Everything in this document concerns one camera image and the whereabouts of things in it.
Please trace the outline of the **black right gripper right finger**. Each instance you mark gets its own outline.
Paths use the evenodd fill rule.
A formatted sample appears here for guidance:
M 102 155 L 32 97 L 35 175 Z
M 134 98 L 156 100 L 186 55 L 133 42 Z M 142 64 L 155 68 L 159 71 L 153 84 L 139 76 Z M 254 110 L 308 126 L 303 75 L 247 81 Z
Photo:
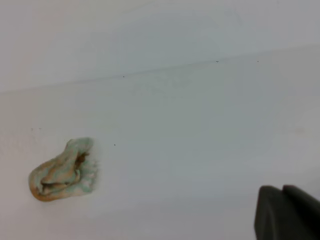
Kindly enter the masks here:
M 292 202 L 294 209 L 316 240 L 320 239 L 320 201 L 294 185 L 284 185 L 283 193 Z

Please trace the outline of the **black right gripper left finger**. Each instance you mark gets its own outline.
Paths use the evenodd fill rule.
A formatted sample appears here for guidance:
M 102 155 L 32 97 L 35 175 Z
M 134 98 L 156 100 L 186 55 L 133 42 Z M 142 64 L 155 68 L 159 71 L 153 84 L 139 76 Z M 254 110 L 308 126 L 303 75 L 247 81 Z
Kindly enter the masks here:
M 259 189 L 254 231 L 257 240 L 320 240 L 304 227 L 283 188 L 271 185 Z

